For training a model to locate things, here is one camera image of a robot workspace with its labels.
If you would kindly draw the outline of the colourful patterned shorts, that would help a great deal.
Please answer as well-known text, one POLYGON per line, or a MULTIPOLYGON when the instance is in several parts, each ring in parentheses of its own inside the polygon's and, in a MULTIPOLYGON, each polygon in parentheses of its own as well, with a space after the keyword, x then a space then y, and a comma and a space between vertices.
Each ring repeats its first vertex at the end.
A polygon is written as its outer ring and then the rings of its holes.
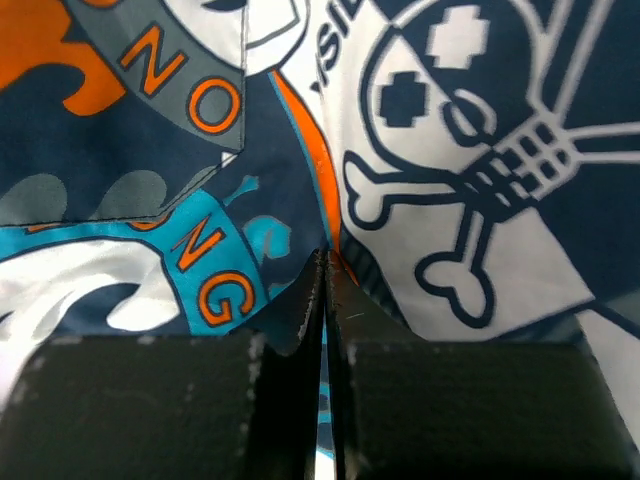
POLYGON ((635 1, 5 1, 1 418, 47 341, 224 336, 324 255, 432 342, 586 342, 639 475, 635 1))

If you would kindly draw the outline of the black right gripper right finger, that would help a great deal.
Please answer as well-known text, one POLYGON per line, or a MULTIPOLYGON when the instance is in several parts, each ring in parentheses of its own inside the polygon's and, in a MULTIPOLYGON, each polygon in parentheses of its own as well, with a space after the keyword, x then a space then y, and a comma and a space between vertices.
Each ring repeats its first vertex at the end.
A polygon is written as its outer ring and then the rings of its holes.
POLYGON ((586 342, 432 342, 326 257, 340 479, 631 479, 635 446, 586 342))

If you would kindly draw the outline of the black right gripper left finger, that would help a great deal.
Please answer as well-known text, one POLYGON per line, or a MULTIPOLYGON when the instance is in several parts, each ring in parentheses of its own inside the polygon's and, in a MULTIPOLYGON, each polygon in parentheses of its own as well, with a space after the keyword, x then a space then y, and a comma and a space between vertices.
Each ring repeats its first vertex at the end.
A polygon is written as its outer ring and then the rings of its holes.
POLYGON ((57 337, 1 418, 5 479, 310 479, 324 255, 224 336, 57 337))

